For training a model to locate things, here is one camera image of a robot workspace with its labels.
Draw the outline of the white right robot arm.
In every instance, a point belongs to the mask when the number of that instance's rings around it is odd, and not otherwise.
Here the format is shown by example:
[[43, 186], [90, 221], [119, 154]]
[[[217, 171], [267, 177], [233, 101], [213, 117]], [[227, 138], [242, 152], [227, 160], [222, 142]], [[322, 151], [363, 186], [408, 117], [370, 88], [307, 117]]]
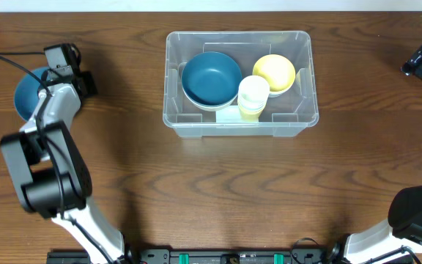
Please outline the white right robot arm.
[[[422, 45], [401, 67], [422, 80]], [[348, 235], [327, 252], [324, 263], [419, 263], [422, 254], [422, 186], [402, 189], [393, 199], [388, 218]]]

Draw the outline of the white small bowl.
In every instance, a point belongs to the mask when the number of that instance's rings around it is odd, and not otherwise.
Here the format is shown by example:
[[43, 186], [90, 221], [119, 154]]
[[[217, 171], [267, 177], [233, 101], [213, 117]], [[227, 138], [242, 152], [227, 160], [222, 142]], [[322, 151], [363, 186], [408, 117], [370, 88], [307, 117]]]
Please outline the white small bowl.
[[281, 96], [282, 94], [284, 94], [285, 92], [289, 91], [290, 87], [287, 87], [286, 89], [280, 90], [280, 91], [270, 91], [269, 93], [269, 97], [270, 98], [276, 98], [278, 96]]

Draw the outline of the cream bowl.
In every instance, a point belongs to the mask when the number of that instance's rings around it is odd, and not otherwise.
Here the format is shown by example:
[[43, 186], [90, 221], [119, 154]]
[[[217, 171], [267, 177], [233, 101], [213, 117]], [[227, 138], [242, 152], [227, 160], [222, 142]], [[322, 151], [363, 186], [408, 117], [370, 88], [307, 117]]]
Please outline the cream bowl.
[[203, 103], [199, 103], [197, 101], [195, 101], [186, 91], [184, 91], [184, 95], [185, 97], [197, 108], [204, 110], [204, 111], [220, 111], [228, 106], [230, 106], [235, 99], [237, 99], [237, 95], [235, 95], [231, 100], [219, 104], [219, 105], [215, 105], [215, 106], [211, 106], [211, 105], [205, 105]]

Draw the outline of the cream cup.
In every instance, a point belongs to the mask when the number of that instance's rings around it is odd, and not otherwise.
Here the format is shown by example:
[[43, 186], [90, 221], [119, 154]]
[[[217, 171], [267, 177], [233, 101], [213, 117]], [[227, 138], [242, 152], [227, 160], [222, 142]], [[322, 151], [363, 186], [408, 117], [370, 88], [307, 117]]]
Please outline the cream cup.
[[250, 103], [264, 103], [270, 94], [269, 83], [261, 76], [247, 76], [239, 84], [238, 98]]

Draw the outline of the yellow small bowl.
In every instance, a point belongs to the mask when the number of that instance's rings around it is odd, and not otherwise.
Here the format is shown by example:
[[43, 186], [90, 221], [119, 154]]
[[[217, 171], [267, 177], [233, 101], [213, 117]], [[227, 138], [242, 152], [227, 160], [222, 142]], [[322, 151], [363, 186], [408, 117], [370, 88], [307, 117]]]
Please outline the yellow small bowl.
[[296, 77], [292, 62], [278, 54], [269, 54], [258, 59], [253, 66], [252, 74], [264, 78], [273, 93], [289, 89]]

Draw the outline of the yellow cup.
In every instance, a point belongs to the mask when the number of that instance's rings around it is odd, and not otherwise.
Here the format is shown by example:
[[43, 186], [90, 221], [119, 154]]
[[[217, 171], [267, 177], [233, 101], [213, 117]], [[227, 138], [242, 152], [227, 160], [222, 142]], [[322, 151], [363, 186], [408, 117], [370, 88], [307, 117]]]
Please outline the yellow cup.
[[247, 109], [247, 108], [243, 108], [242, 106], [238, 106], [238, 108], [242, 114], [247, 114], [247, 115], [261, 114], [262, 111], [264, 110], [264, 108]]
[[258, 122], [262, 111], [243, 111], [240, 109], [241, 119], [245, 122]]

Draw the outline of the light blue cup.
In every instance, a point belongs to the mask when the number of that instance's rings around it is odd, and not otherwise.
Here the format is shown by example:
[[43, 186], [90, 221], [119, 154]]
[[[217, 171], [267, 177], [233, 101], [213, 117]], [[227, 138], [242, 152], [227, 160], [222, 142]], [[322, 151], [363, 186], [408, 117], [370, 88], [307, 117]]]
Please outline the light blue cup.
[[243, 108], [247, 109], [259, 109], [259, 108], [265, 108], [266, 103], [244, 103], [242, 101], [237, 102], [238, 106], [242, 106]]

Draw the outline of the dark blue bowl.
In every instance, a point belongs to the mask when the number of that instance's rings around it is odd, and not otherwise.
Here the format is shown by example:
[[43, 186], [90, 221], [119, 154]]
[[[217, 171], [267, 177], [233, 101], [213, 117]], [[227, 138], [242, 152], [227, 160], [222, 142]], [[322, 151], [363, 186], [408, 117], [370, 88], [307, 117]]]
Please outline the dark blue bowl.
[[195, 101], [211, 106], [237, 95], [242, 79], [240, 66], [230, 56], [215, 51], [195, 55], [181, 75], [183, 90]]
[[13, 103], [18, 115], [28, 121], [38, 104], [40, 83], [29, 74], [25, 74], [15, 88]]

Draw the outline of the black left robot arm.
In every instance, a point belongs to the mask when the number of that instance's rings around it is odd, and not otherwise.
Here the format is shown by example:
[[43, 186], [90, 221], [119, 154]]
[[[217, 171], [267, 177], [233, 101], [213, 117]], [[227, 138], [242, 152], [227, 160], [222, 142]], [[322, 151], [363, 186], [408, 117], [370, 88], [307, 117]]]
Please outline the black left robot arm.
[[68, 231], [90, 263], [131, 263], [124, 235], [101, 213], [92, 198], [92, 179], [70, 134], [84, 99], [97, 89], [89, 71], [80, 69], [73, 43], [44, 48], [48, 66], [28, 72], [30, 89], [17, 88], [17, 110], [31, 106], [25, 125], [3, 136], [1, 152], [19, 203]]

